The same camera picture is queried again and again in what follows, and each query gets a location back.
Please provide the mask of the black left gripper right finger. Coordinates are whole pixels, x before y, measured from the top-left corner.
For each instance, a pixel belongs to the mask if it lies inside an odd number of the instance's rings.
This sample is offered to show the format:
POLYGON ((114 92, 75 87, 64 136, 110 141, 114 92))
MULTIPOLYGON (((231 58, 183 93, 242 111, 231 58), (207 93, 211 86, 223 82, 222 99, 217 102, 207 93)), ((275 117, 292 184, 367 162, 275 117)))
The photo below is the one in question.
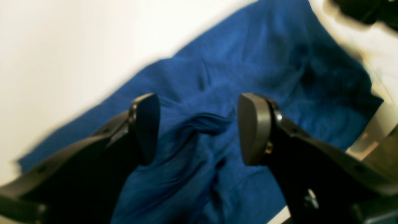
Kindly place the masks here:
POLYGON ((396 224, 397 183, 311 137, 270 98, 238 99, 246 166, 266 166, 290 212, 289 224, 396 224))

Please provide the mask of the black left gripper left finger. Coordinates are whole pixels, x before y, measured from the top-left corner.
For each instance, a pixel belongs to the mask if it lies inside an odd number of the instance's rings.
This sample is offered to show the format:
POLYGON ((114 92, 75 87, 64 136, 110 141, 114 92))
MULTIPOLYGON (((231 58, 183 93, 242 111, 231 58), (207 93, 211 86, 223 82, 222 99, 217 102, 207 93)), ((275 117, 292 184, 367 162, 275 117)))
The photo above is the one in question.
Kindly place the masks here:
POLYGON ((149 93, 93 135, 1 187, 1 216, 17 224, 109 224, 128 176, 152 163, 160 99, 149 93))

